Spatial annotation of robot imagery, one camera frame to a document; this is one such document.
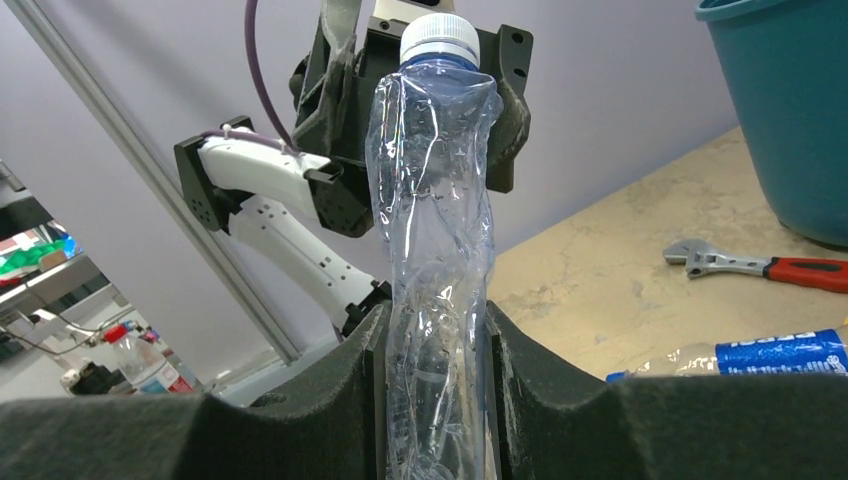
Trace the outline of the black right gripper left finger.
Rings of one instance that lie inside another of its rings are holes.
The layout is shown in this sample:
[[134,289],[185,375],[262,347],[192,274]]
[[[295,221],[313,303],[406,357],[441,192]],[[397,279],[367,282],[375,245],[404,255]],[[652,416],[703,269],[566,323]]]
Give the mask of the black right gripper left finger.
[[1,407],[5,479],[374,479],[377,306],[341,345],[251,405],[204,394],[21,400]]

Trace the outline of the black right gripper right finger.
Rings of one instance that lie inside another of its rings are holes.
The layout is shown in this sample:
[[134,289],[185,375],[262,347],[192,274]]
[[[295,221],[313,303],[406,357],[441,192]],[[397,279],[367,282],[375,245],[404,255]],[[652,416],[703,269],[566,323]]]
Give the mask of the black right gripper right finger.
[[486,322],[500,479],[843,479],[847,381],[827,374],[602,381]]

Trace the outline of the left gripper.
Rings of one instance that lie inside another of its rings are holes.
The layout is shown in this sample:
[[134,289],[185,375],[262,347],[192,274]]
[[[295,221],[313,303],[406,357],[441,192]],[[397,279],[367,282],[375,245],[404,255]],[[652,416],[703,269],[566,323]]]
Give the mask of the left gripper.
[[372,153],[473,153],[486,187],[509,193],[514,162],[528,140],[525,101],[534,37],[512,25],[478,30],[478,67],[434,55],[400,57],[406,21],[373,16],[356,44],[359,0],[324,1],[309,53],[289,80],[299,149],[345,171]]

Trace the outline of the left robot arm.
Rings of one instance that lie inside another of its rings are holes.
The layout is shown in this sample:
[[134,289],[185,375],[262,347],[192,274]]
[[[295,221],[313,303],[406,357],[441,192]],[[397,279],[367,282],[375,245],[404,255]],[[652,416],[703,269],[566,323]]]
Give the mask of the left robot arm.
[[493,263],[492,192],[514,187],[533,35],[450,1],[326,1],[290,80],[292,130],[238,116],[174,146],[200,224],[260,252],[341,335],[394,301],[474,330]]

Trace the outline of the clear bottle white cap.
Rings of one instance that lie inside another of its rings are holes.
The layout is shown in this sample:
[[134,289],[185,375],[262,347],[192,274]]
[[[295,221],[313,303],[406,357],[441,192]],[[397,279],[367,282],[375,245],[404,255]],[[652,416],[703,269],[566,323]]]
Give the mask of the clear bottle white cap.
[[[400,57],[478,67],[465,19],[430,13],[401,36]],[[478,156],[366,156],[374,222],[392,269],[385,350],[388,475],[481,479],[486,406],[479,343],[494,264],[493,216]]]

